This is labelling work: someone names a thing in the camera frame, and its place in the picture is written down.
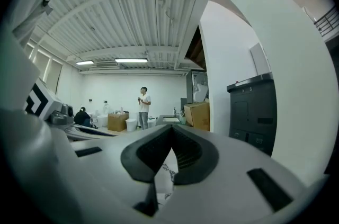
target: black machine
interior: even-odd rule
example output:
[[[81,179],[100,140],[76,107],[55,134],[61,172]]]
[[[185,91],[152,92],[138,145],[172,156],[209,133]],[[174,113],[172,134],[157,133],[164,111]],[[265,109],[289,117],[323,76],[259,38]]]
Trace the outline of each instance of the black machine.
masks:
[[[187,98],[180,98],[180,111],[184,112],[185,105],[187,105]]]
[[[186,91],[187,91],[186,104],[187,103],[193,103],[193,76],[192,76],[192,71],[189,71],[189,73],[186,75]]]
[[[276,96],[272,73],[227,86],[231,97],[229,136],[272,155],[276,132]]]

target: ceiling light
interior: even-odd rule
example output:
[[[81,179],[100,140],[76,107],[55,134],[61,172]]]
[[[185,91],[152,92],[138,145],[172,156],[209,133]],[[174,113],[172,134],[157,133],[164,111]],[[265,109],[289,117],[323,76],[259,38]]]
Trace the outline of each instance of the ceiling light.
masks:
[[[89,61],[80,61],[80,62],[77,62],[78,65],[90,65],[90,64],[94,64],[93,61],[89,60]]]
[[[129,62],[147,63],[148,62],[147,58],[116,58],[115,61],[117,63],[129,63]]]

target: white trash bin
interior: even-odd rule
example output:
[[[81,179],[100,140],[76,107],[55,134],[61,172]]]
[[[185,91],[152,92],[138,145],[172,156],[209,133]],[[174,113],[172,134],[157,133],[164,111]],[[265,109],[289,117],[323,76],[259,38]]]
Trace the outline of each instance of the white trash bin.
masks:
[[[137,123],[138,121],[136,119],[127,119],[126,120],[126,125],[127,125],[127,131],[128,132],[133,132],[137,128]]]
[[[156,119],[148,119],[148,127],[152,128],[157,124],[157,120]]]
[[[97,127],[107,127],[108,125],[108,115],[97,116]]]
[[[136,120],[137,126],[140,125],[139,124],[139,113],[137,113],[137,112],[129,112],[128,118],[132,119],[132,120]]]

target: white t-shirt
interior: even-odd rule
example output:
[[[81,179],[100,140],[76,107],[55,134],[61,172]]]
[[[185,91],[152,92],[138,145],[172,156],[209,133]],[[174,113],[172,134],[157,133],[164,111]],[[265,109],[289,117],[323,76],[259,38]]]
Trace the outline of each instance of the white t-shirt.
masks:
[[[150,102],[150,96],[147,95],[147,94],[141,95],[140,99],[142,99],[144,102],[147,102],[147,103]],[[148,113],[148,111],[149,111],[149,105],[140,102],[140,105],[139,105],[139,112],[140,112],[140,113]]]

